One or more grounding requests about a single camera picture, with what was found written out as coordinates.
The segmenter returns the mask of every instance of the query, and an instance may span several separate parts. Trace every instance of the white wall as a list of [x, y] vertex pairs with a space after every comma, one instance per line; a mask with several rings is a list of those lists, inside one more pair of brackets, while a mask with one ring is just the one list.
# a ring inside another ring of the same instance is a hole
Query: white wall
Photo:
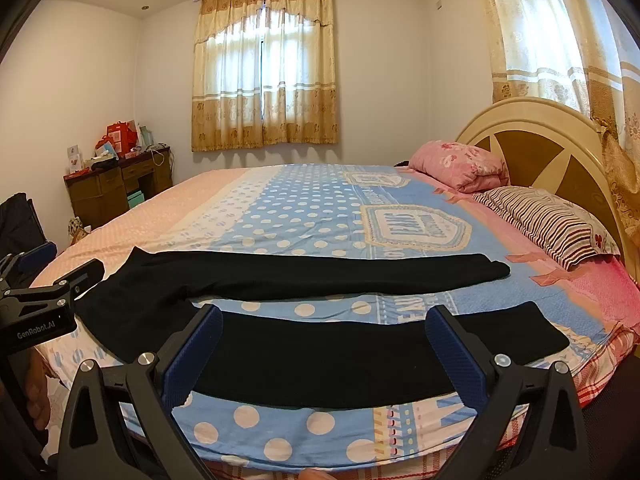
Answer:
[[191, 153], [193, 35], [198, 3], [143, 20], [136, 119], [175, 155], [174, 182], [202, 171], [288, 162], [388, 164], [428, 139], [424, 0], [334, 0], [340, 143]]
[[433, 139], [455, 139], [492, 104], [492, 70], [481, 0], [424, 0], [430, 50]]
[[85, 158], [108, 124], [134, 117], [140, 21], [68, 0], [43, 0], [0, 64], [0, 202], [25, 192], [64, 250], [73, 217], [66, 149]]

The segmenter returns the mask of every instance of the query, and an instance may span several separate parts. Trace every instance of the pillow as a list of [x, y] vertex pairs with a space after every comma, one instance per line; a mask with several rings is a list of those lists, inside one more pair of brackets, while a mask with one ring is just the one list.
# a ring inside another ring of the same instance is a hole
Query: pillow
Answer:
[[500, 158], [459, 142], [431, 140], [414, 153], [409, 167], [462, 193], [509, 185], [507, 166]]
[[598, 254], [620, 256], [595, 216], [544, 189], [506, 186], [475, 193], [474, 199], [517, 227], [566, 270]]

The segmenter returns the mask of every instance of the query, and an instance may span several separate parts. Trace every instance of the striped pillow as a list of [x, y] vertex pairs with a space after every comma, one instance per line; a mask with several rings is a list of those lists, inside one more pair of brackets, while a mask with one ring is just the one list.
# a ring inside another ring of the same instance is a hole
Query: striped pillow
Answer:
[[620, 255], [615, 241], [595, 216], [544, 189], [505, 186], [474, 193], [473, 197], [517, 227], [567, 270], [590, 256]]

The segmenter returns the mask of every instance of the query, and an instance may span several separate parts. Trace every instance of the blue gripper pad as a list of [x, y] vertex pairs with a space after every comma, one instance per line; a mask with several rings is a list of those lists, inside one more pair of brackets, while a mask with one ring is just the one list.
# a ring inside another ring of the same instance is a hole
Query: blue gripper pad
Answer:
[[162, 382], [162, 403], [171, 411], [184, 404], [222, 334], [222, 312], [215, 305], [182, 346]]
[[429, 309], [424, 331], [464, 405], [480, 413], [489, 401], [486, 376], [447, 321], [446, 316], [453, 316], [448, 310], [443, 314], [441, 309], [446, 310], [446, 307], [439, 305]]
[[25, 253], [18, 263], [20, 272], [34, 272], [49, 265], [56, 257], [58, 249], [53, 242], [46, 242], [28, 253]]

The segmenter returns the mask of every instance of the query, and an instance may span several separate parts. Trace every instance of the black bag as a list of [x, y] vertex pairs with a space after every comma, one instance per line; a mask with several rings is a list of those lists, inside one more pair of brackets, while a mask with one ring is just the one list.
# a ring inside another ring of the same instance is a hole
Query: black bag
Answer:
[[[0, 204], [0, 260], [7, 254], [31, 251], [45, 243], [45, 238], [33, 202], [25, 193], [16, 193]], [[14, 279], [14, 288], [31, 285], [42, 269]]]

